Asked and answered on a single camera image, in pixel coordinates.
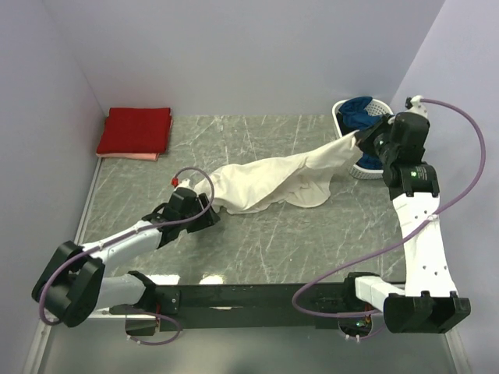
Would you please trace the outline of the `cream white t shirt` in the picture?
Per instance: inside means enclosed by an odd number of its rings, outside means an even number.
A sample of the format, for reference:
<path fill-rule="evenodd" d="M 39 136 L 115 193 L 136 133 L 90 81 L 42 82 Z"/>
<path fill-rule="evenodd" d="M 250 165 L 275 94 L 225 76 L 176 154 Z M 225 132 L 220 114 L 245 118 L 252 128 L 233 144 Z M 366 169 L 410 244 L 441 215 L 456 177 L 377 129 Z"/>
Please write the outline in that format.
<path fill-rule="evenodd" d="M 245 214 L 266 210 L 274 203 L 320 206 L 331 196 L 331 179 L 360 157 L 352 132 L 305 153 L 222 166 L 210 174 L 213 208 Z"/>

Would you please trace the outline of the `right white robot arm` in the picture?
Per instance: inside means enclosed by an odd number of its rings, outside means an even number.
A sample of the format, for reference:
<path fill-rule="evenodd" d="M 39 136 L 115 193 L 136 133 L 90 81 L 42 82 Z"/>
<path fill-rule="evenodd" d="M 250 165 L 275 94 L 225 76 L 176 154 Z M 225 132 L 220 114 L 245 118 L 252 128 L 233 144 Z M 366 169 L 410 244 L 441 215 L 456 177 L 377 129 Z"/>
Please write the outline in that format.
<path fill-rule="evenodd" d="M 427 118 L 412 112 L 383 115 L 356 133 L 362 152 L 383 166 L 402 232 L 405 287 L 374 276 L 360 276 L 342 292 L 346 308 L 381 309 L 392 333 L 447 333 L 471 313 L 471 302 L 458 294 L 444 251 L 440 220 L 440 186 L 435 168 L 423 161 L 430 129 Z"/>

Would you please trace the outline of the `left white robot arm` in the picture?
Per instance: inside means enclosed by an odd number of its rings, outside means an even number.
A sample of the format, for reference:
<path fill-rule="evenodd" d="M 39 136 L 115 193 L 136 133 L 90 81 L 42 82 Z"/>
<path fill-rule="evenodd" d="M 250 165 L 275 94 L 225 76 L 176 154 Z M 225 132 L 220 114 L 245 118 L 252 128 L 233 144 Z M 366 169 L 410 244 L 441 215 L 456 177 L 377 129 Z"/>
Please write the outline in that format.
<path fill-rule="evenodd" d="M 123 263 L 173 242 L 182 231 L 197 232 L 219 222 L 208 196 L 178 187 L 166 203 L 131 228 L 100 242 L 62 243 L 31 293 L 34 301 L 68 327 L 80 325 L 93 311 L 125 305 L 139 313 L 164 307 L 157 285 L 138 271 L 120 277 L 111 272 Z"/>

